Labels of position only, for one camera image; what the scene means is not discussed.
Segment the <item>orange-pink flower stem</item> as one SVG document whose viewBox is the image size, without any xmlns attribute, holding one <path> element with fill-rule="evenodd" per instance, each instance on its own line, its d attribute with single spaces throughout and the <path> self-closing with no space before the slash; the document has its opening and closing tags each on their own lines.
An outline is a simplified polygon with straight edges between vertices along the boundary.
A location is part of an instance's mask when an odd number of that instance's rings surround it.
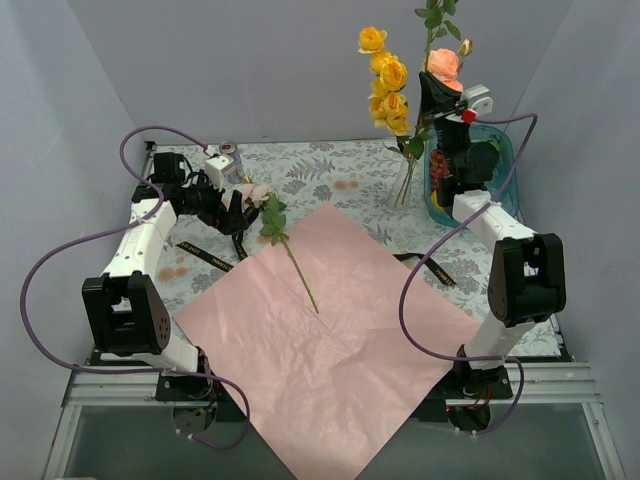
<svg viewBox="0 0 640 480">
<path fill-rule="evenodd" d="M 461 58 L 459 52 L 440 48 L 432 50 L 429 54 L 428 63 L 424 64 L 421 72 L 431 73 L 437 80 L 446 86 L 463 92 L 462 83 L 458 80 L 458 73 L 461 69 Z M 419 122 L 419 109 L 415 125 L 411 128 L 411 133 L 397 135 L 397 147 L 403 159 L 419 160 L 425 155 L 426 142 L 431 138 L 429 131 L 434 128 L 434 119 L 422 125 Z"/>
</svg>

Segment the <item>black ribbon gold lettering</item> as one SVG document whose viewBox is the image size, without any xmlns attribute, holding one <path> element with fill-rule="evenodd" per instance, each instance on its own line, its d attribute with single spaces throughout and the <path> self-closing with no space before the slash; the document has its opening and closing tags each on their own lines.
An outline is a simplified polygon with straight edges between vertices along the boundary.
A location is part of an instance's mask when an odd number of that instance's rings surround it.
<svg viewBox="0 0 640 480">
<path fill-rule="evenodd" d="M 255 207 L 247 207 L 244 211 L 244 216 L 249 222 L 249 224 L 252 224 L 258 218 L 258 210 Z M 236 255 L 238 257 L 238 260 L 242 261 L 245 258 L 247 258 L 248 254 L 243 246 L 244 232 L 241 231 L 233 234 L 231 236 L 231 239 L 232 239 L 232 243 L 233 243 Z M 176 244 L 176 247 L 183 250 L 186 253 L 189 253 L 195 256 L 196 258 L 204 261 L 205 263 L 217 268 L 218 270 L 221 270 L 222 272 L 227 273 L 233 268 L 232 264 L 210 254 L 209 252 L 187 241 L 183 241 Z M 401 262 L 405 262 L 413 258 L 417 258 L 421 260 L 424 257 L 424 255 L 420 253 L 411 252 L 411 253 L 394 254 L 394 257 Z M 437 280 L 441 284 L 445 286 L 457 285 L 457 283 L 453 280 L 453 278 L 448 273 L 446 273 L 445 270 L 435 260 L 428 259 L 425 262 L 424 266 L 437 278 Z"/>
</svg>

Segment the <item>clear glass vase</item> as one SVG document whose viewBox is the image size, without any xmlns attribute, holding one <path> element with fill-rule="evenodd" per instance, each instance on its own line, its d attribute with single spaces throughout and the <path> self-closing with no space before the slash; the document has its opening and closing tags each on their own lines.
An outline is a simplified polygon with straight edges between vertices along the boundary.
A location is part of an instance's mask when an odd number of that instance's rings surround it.
<svg viewBox="0 0 640 480">
<path fill-rule="evenodd" d="M 387 206 L 396 211 L 407 210 L 411 204 L 412 183 L 417 161 L 403 159 L 387 196 Z"/>
</svg>

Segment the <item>pale pink flower stem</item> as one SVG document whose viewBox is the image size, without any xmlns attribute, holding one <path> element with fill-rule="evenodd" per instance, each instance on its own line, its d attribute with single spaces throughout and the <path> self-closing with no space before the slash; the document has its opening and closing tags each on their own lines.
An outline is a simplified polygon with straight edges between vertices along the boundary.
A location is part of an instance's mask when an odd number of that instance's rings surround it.
<svg viewBox="0 0 640 480">
<path fill-rule="evenodd" d="M 456 40 L 462 40 L 459 27 L 452 21 L 456 15 L 457 3 L 457 0 L 425 0 L 414 9 L 414 14 L 423 21 L 426 28 L 425 67 L 437 39 L 451 35 Z"/>
</svg>

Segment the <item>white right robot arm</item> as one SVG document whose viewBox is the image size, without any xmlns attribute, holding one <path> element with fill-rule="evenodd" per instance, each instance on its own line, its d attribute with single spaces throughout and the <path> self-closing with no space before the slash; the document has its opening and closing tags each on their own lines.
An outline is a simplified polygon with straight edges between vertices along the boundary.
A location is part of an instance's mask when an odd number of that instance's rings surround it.
<svg viewBox="0 0 640 480">
<path fill-rule="evenodd" d="M 465 225 L 493 255 L 487 286 L 489 312 L 453 364 L 454 389 L 475 397 L 500 384 L 513 347 L 536 324 L 566 305 L 564 253 L 555 234 L 523 225 L 500 204 L 488 185 L 502 154 L 490 140 L 474 140 L 471 124 L 491 111 L 489 90 L 477 85 L 457 92 L 432 73 L 419 75 L 421 116 L 432 122 L 445 171 L 437 204 Z"/>
</svg>

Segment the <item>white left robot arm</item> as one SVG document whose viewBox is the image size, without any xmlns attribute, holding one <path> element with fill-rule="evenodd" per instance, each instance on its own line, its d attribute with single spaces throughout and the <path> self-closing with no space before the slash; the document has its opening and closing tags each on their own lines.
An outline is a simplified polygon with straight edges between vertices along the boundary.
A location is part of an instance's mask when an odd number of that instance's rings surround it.
<svg viewBox="0 0 640 480">
<path fill-rule="evenodd" d="M 249 221 L 239 192 L 230 202 L 223 201 L 226 188 L 239 175 L 232 157 L 213 153 L 197 172 L 187 172 L 187 165 L 180 154 L 154 155 L 151 175 L 132 196 L 132 228 L 103 273 L 84 281 L 82 298 L 100 353 L 182 371 L 178 387 L 188 398 L 200 400 L 211 392 L 213 377 L 201 350 L 173 333 L 153 277 L 179 217 L 194 216 L 224 235 L 246 230 Z"/>
</svg>

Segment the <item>pink and purple wrapping paper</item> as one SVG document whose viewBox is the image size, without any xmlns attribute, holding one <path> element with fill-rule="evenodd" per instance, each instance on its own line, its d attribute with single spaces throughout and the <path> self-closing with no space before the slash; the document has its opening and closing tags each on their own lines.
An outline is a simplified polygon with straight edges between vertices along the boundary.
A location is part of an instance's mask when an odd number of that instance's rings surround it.
<svg viewBox="0 0 640 480">
<path fill-rule="evenodd" d="M 176 320 L 299 479 L 353 479 L 478 323 L 331 204 L 240 262 Z"/>
</svg>

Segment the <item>yellow flower stem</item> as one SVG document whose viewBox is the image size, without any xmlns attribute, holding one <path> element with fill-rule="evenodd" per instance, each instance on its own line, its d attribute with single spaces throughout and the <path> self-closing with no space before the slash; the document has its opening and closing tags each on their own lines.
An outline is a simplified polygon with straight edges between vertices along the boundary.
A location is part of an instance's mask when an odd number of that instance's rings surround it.
<svg viewBox="0 0 640 480">
<path fill-rule="evenodd" d="M 397 135 L 411 133 L 409 103 L 402 93 L 408 80 L 408 69 L 399 58 L 386 49 L 387 32 L 365 27 L 358 34 L 358 52 L 369 56 L 369 69 L 374 75 L 370 84 L 369 117 L 376 128 L 386 128 L 395 138 L 387 147 L 402 154 L 397 147 Z"/>
</svg>

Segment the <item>light pink flower stem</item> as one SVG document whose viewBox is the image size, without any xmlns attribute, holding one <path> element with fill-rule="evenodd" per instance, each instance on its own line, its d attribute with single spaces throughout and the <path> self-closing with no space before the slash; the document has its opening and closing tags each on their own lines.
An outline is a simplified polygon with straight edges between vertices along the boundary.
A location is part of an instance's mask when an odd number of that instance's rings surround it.
<svg viewBox="0 0 640 480">
<path fill-rule="evenodd" d="M 280 200 L 276 190 L 266 184 L 256 185 L 253 183 L 243 183 L 237 188 L 237 190 L 242 196 L 242 204 L 251 206 L 258 211 L 259 216 L 262 219 L 262 228 L 260 229 L 259 234 L 268 238 L 272 246 L 277 244 L 283 245 L 302 285 L 304 286 L 313 310 L 316 314 L 319 314 L 316 299 L 314 298 L 307 279 L 289 244 L 290 236 L 285 232 L 285 227 L 287 225 L 285 210 L 287 206 Z"/>
</svg>

